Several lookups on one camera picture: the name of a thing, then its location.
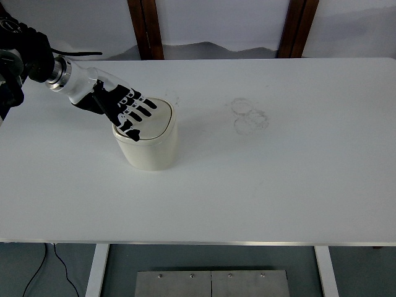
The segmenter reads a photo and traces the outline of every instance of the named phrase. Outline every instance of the black wire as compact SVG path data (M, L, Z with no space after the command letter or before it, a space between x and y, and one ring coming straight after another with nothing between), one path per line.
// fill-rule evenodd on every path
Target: black wire
M56 54L61 54L63 56L73 56L73 57L82 57L82 56L100 56L103 55L101 51L78 51L76 53L70 53L67 51L58 51L54 48L51 48L52 52Z
M67 281L73 286L73 288L75 289L75 292L77 293L77 297L80 297L80 295L79 295L79 292L77 291L77 288L75 287L75 285L69 280L69 276L67 275L67 267L66 267L66 264L63 262L63 260L58 256L58 254L56 253L56 247L55 247L55 244L54 244L54 252L55 252L55 255L56 255L56 257L62 262L62 264L63 264L63 266L64 266L64 268L65 268L65 270L66 270L66 279L67 279Z
M42 267L43 264L44 264L45 258L46 258L46 256L47 256L47 245L44 244L44 247L45 247L45 252L44 252L44 257L43 257L43 260L42 260L42 262L41 262L41 264L40 264L40 267L37 269L37 271L36 271L36 273L34 274L34 276L33 276L33 277L30 279L30 281L27 283L27 285L26 285L26 287L25 287L24 294L22 295L22 297L25 296L26 291L27 291L27 288L29 287L30 283L31 283L32 280L35 278L35 276L37 275L37 273L40 271L41 267Z

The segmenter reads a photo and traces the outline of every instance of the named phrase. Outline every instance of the floor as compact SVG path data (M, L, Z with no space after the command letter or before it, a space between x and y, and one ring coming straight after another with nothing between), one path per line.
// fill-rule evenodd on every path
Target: floor
M66 271L46 244L46 260L26 296L77 296ZM94 244L57 244L70 280L85 296ZM40 266L40 243L0 243L0 296L22 296ZM396 296L396 247L331 247L340 297ZM286 270L291 297L322 296L312 247L112 245L102 297L134 296L137 271L145 270Z

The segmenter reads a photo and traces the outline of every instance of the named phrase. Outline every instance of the robotic arm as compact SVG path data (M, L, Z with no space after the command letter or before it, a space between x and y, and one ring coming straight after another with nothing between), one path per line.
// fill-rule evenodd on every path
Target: robotic arm
M123 80L96 68L84 69L73 61L54 58L46 35L0 15L0 125L12 107L24 100L22 85L30 79L65 94L83 110L105 114L125 136L138 141L134 125L157 109L149 99Z

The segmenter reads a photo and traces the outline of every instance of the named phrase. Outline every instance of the stainless steel panel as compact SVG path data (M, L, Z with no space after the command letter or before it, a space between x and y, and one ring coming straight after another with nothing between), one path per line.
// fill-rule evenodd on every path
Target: stainless steel panel
M138 272L135 297L210 297L210 271Z
M212 297L290 297L284 270L212 272Z

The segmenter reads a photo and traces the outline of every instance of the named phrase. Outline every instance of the white table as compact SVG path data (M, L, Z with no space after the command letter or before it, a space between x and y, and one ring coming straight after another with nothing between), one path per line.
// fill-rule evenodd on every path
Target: white table
M174 104L178 159L134 169L104 116L27 82L0 129L1 241L313 245L324 274L325 246L396 246L395 60L80 65Z

